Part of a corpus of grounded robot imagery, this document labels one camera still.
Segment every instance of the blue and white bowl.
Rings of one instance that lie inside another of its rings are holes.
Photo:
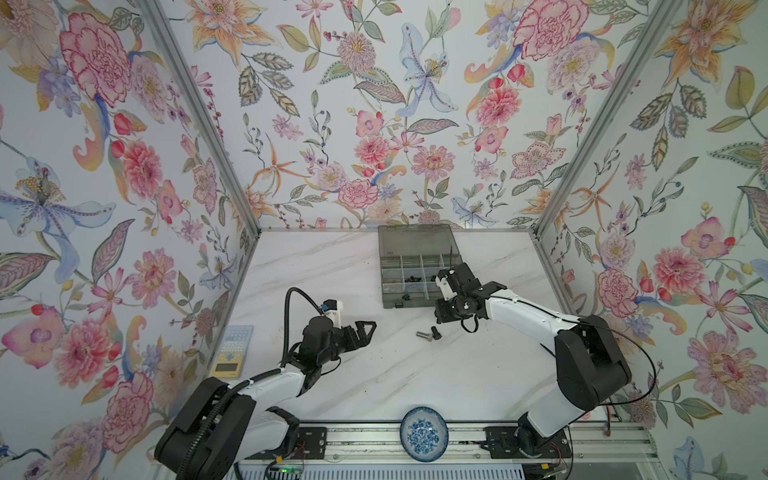
[[[448,426],[435,410],[416,407],[402,419],[400,442],[415,460],[434,462],[448,448]]]

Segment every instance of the green leaf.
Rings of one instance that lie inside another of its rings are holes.
[[[701,90],[693,85],[682,85],[680,87],[680,101],[683,102],[685,111],[695,118],[705,118],[707,116],[707,99]]]
[[[669,428],[670,415],[667,412],[667,407],[662,402],[656,402],[656,413],[659,415],[659,420],[665,427]]]
[[[424,21],[424,26],[427,29],[427,33],[429,33],[429,37],[433,37],[434,35],[432,33],[437,27],[437,17],[430,7],[427,7],[427,18]]]
[[[320,52],[313,51],[306,56],[304,61],[304,71],[310,71],[317,66],[317,62],[320,60]]]
[[[344,78],[349,77],[352,74],[352,71],[344,65],[341,61],[334,61],[327,69],[326,72],[323,74],[323,78],[320,79],[320,84],[326,84],[330,81],[336,80],[337,78]]]
[[[674,412],[677,413],[677,416],[679,416],[684,422],[690,425],[691,428],[694,427],[694,421],[690,418],[690,415],[688,415],[688,413],[685,410],[683,410],[678,404],[675,404]]]
[[[733,110],[741,110],[750,103],[754,93],[755,76],[748,68],[736,66],[725,93],[725,105]]]
[[[651,151],[651,159],[654,162],[654,169],[659,170],[661,164],[664,162],[664,158],[667,157],[667,151],[669,150],[669,137],[667,136],[667,127],[662,125],[659,133],[656,135],[656,141],[654,142],[654,148]]]
[[[760,158],[762,147],[762,144],[754,141],[743,141],[707,153],[711,157],[730,160],[744,168],[759,168],[763,163],[762,158]]]
[[[768,333],[768,298],[760,295],[746,295],[742,293],[739,298],[744,300],[755,317],[755,323]]]
[[[512,225],[513,227],[519,227],[520,225],[525,225],[526,223],[532,222],[533,219],[530,217],[515,217],[512,220],[509,220],[507,222],[507,225]]]
[[[750,116],[754,117],[755,115],[763,111],[765,107],[768,107],[768,87],[765,87],[763,91],[761,91],[760,94],[757,95],[757,99],[755,100],[755,103],[752,105],[752,111],[750,112]]]
[[[511,195],[513,197],[515,197],[515,196],[525,192],[527,189],[533,187],[534,185],[536,185],[537,187],[540,187],[541,186],[541,180],[539,180],[538,178],[532,178],[532,179],[528,180],[527,182],[525,182],[524,184],[516,185],[516,186],[514,186],[512,188]]]
[[[120,255],[123,254],[123,249],[125,248],[128,228],[133,222],[133,218],[120,222],[112,229],[109,237],[96,247],[93,260],[91,261],[91,275],[93,276],[94,283],[98,283],[101,276],[108,272],[120,259]]]
[[[757,187],[739,188],[749,200],[752,229],[768,248],[768,194]]]
[[[109,26],[115,30],[125,30],[131,26],[131,17],[133,14],[130,10],[123,7],[117,7],[112,11],[112,18],[109,19]]]
[[[53,259],[43,253],[0,253],[0,299],[18,293]]]
[[[301,192],[304,190],[304,187],[306,187],[305,184],[301,184],[298,187],[294,188],[290,191],[290,199],[293,200],[294,198],[301,197]]]
[[[610,27],[611,25],[618,25],[620,23],[627,23],[630,21],[634,16],[637,15],[637,12],[633,12],[631,10],[623,10],[621,12],[616,12],[608,19],[608,21],[605,23],[606,27]]]
[[[441,180],[439,184],[437,184],[437,187],[435,188],[435,192],[440,195],[448,190],[448,183],[450,181],[450,178],[446,178],[444,180]]]
[[[386,16],[394,15],[395,13],[400,13],[402,10],[400,10],[400,7],[395,5],[394,3],[389,2],[380,2],[377,7],[379,7],[379,11],[383,13]]]
[[[306,39],[306,35],[298,28],[292,25],[278,25],[277,29],[280,30],[280,33],[283,34],[286,42],[288,42],[288,46],[293,50],[302,52],[310,49],[310,41]]]
[[[587,237],[589,235],[594,235],[594,230],[592,230],[589,227],[582,227],[582,228],[576,230],[576,234],[579,237],[584,238],[584,237]]]
[[[645,23],[641,23],[630,28],[629,31],[624,34],[624,37],[621,38],[621,41],[619,41],[619,45],[616,45],[616,48],[619,48],[628,41],[636,40],[638,37],[640,37],[640,33],[643,31],[643,28],[645,28]]]
[[[688,399],[682,399],[677,403],[682,409],[685,410],[690,416],[697,420],[711,419],[714,416],[722,415],[716,408],[710,405],[708,402],[702,399],[696,399],[690,397]]]
[[[732,117],[724,118],[723,120],[719,121],[717,125],[715,125],[714,127],[710,127],[707,130],[718,133],[718,134],[722,134],[728,131],[735,130],[747,120],[749,120],[749,118],[742,117],[739,115],[734,115]]]

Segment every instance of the floral pattern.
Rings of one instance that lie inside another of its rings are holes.
[[[573,310],[654,361],[656,382],[614,335],[634,378],[614,400],[643,397],[617,411],[671,478],[762,478],[760,448],[731,440],[759,445],[768,418],[768,11],[681,4],[542,239]]]
[[[251,1],[164,8],[220,134],[243,132],[225,144],[253,213],[286,229],[531,227],[656,3]]]
[[[142,15],[0,2],[0,478],[133,478],[254,244]]]

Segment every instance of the white marble table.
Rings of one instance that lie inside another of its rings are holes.
[[[455,238],[482,282],[498,281],[559,310],[527,233],[467,232]],[[430,406],[448,420],[517,419],[554,385],[554,359],[507,326],[481,320],[478,332],[468,334],[453,322],[438,326],[438,341],[417,337],[416,331],[435,325],[434,309],[382,307],[378,245],[376,232],[265,232],[230,320],[255,326],[243,377],[280,361],[285,292],[298,286],[317,303],[343,301],[346,325],[378,324],[369,346],[343,354],[334,373],[280,404],[300,419],[399,421],[415,406]],[[290,315],[293,345],[313,309],[294,295]]]

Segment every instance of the yellow calculator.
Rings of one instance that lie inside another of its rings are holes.
[[[213,376],[220,379],[236,379],[240,376],[252,332],[253,325],[230,325],[224,330]]]

